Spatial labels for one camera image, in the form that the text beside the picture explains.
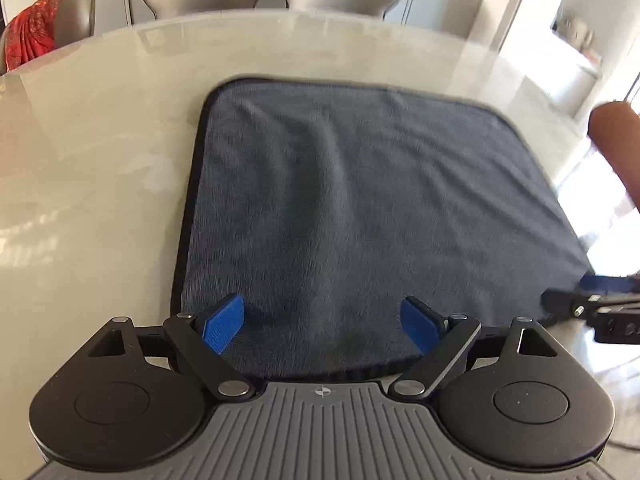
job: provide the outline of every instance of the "white table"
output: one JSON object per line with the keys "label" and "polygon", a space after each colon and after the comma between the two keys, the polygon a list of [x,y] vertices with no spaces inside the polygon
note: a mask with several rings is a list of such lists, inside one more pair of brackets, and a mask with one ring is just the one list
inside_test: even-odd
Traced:
{"label": "white table", "polygon": [[[200,108],[213,87],[241,75],[393,85],[481,102],[513,122],[551,181],[581,141],[494,53],[358,17],[201,14],[91,38],[5,75],[2,480],[26,478],[42,462],[28,428],[30,400],[95,330],[113,316],[145,325],[168,315]],[[578,341],[589,365],[588,344]]]}

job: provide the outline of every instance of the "logo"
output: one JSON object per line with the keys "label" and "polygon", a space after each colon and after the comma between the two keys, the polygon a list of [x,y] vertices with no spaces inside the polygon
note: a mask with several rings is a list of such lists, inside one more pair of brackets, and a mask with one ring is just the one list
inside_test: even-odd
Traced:
{"label": "logo", "polygon": [[315,393],[316,395],[319,395],[320,397],[324,398],[328,395],[331,395],[331,390],[323,385],[323,386],[320,386],[319,388],[316,388]]}

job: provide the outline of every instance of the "blue gripper pad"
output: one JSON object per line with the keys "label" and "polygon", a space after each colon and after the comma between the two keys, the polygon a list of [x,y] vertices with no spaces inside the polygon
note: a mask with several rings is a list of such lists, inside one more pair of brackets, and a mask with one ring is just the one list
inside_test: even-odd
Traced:
{"label": "blue gripper pad", "polygon": [[216,354],[221,354],[243,324],[244,302],[236,294],[204,322],[202,339]]}
{"label": "blue gripper pad", "polygon": [[580,280],[579,288],[597,294],[640,294],[640,280],[631,276],[598,276],[587,273]]}
{"label": "blue gripper pad", "polygon": [[430,352],[440,342],[437,323],[408,299],[400,303],[400,325],[423,354]]}

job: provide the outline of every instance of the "ribbed surface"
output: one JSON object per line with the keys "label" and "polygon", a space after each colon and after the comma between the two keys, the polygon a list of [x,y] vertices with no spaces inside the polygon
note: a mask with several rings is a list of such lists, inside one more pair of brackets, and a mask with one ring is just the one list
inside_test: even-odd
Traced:
{"label": "ribbed surface", "polygon": [[258,399],[220,407],[196,442],[157,465],[91,473],[52,463],[34,476],[95,478],[610,480],[594,463],[539,475],[486,465],[450,443],[427,408],[389,400],[373,383],[271,383]]}

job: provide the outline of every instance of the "red patterned fabric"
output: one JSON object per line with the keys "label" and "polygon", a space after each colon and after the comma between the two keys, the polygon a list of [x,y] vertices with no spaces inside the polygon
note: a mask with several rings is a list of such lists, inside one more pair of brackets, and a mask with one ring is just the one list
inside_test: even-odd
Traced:
{"label": "red patterned fabric", "polygon": [[55,49],[53,23],[60,0],[38,0],[7,25],[4,57],[7,70]]}

